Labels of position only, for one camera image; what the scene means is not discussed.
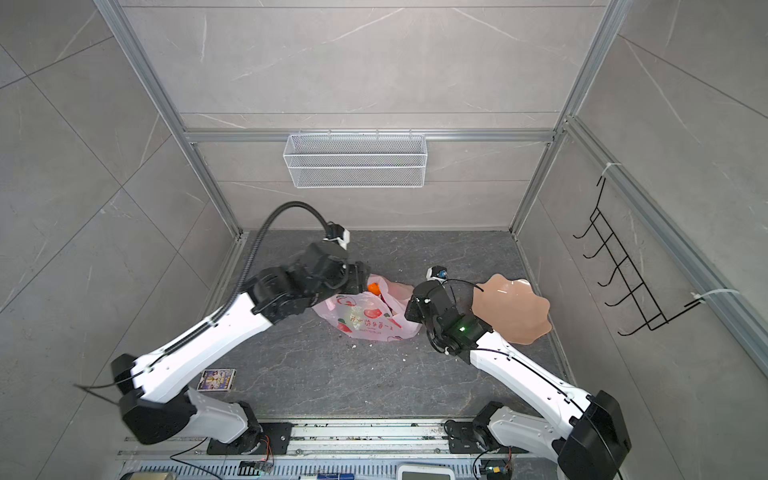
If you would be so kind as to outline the pink scalloped plate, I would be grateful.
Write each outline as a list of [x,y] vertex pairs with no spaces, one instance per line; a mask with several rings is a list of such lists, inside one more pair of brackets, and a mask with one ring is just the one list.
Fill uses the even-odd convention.
[[530,345],[551,332],[550,302],[535,294],[527,280],[494,274],[479,287],[473,296],[473,314],[507,342]]

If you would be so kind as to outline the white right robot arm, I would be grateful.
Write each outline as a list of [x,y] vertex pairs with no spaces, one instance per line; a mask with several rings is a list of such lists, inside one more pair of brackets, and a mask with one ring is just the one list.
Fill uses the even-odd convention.
[[419,284],[407,320],[423,325],[434,348],[494,377],[535,410],[491,402],[467,427],[485,452],[519,449],[555,463],[567,479],[618,479],[631,450],[623,413],[605,391],[591,394],[550,373],[517,350],[550,333],[550,304],[525,280],[493,275],[473,287],[468,312],[454,302],[452,280]]

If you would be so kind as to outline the pink plastic bag fruit print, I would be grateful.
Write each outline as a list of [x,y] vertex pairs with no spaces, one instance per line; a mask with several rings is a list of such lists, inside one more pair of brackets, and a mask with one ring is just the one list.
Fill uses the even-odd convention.
[[415,337],[422,325],[405,319],[413,287],[371,275],[381,295],[365,290],[359,294],[337,294],[312,307],[323,320],[353,339],[394,342]]

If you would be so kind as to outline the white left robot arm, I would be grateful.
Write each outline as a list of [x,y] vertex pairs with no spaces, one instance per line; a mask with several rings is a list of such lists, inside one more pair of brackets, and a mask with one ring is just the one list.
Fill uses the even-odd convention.
[[122,396],[123,423],[143,445],[181,433],[222,444],[261,432],[245,402],[224,402],[190,388],[190,382],[229,351],[276,323],[333,297],[366,291],[370,268],[351,263],[336,241],[311,243],[289,265],[265,268],[247,279],[234,301],[157,350],[123,354],[112,364]]

